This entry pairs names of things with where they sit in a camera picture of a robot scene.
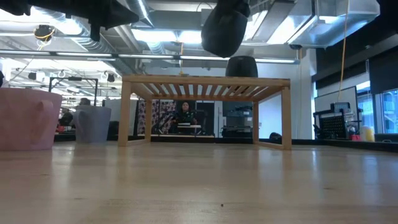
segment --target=desk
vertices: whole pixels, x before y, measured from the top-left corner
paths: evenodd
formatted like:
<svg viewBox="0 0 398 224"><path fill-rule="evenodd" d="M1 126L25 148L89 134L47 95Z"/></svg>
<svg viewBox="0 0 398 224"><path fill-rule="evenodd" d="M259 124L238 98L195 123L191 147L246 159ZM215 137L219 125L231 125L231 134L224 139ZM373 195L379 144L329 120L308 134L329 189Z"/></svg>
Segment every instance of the desk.
<svg viewBox="0 0 398 224"><path fill-rule="evenodd" d="M259 103L282 93L282 145L259 141ZM150 142L152 100L208 100L253 102L253 143L276 149L292 149L290 80L281 78L204 77L181 75L125 75L121 96L118 145L126 147L130 120L130 97L135 93L146 101L145 140Z"/></svg>

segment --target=person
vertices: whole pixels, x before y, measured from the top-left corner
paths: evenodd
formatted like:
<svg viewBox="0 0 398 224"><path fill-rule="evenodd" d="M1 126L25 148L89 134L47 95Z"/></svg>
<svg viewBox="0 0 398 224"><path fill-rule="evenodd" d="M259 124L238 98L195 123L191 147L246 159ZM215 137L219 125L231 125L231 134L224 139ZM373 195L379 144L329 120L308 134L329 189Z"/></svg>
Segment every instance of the person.
<svg viewBox="0 0 398 224"><path fill-rule="evenodd" d="M179 123L190 123L193 125L197 125L198 121L195 118L195 115L192 113L189 103L187 101L184 101L182 103L181 109L176 111L174 114L174 117L172 118L172 124L170 127L171 133L177 133L178 132L178 124Z"/></svg>
<svg viewBox="0 0 398 224"><path fill-rule="evenodd" d="M80 99L79 105L88 105L89 106L89 105L91 105L91 101L87 98L82 98L82 99Z"/></svg>
<svg viewBox="0 0 398 224"><path fill-rule="evenodd" d="M59 120L61 126L69 126L73 120L73 115L67 108L62 108L62 117Z"/></svg>

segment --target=woman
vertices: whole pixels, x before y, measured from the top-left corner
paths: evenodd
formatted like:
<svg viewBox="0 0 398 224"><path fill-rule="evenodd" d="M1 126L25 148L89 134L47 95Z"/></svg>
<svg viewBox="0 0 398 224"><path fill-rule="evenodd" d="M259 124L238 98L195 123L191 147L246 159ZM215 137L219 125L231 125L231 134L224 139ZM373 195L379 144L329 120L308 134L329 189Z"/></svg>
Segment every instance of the woman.
<svg viewBox="0 0 398 224"><path fill-rule="evenodd" d="M183 102L181 109L176 111L174 117L172 118L172 125L170 128L171 133L178 132L177 127L179 123L190 123L193 125L198 124L198 121L195 119L194 114L190 110L189 103L186 101Z"/></svg>

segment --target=pink container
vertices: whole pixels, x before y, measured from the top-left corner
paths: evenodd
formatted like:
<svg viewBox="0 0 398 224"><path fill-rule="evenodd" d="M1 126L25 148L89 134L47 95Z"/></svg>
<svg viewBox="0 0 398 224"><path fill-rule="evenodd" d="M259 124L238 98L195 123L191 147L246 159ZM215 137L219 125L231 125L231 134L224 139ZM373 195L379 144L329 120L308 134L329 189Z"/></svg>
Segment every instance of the pink container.
<svg viewBox="0 0 398 224"><path fill-rule="evenodd" d="M0 88L0 150L44 150L54 143L62 96Z"/></svg>

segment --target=wooden slatted table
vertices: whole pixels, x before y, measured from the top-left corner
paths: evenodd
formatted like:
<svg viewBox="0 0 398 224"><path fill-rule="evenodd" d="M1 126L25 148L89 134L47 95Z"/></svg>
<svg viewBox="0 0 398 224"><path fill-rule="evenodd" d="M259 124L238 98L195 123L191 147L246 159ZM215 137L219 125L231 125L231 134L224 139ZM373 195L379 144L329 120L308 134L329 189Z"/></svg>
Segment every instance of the wooden slatted table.
<svg viewBox="0 0 398 224"><path fill-rule="evenodd" d="M259 103L282 94L282 144L259 142ZM128 141L130 96L146 101L145 139ZM242 77L182 77L179 75L130 75L123 77L118 145L150 142L152 100L209 100L253 102L253 143L276 149L292 148L290 80Z"/></svg>

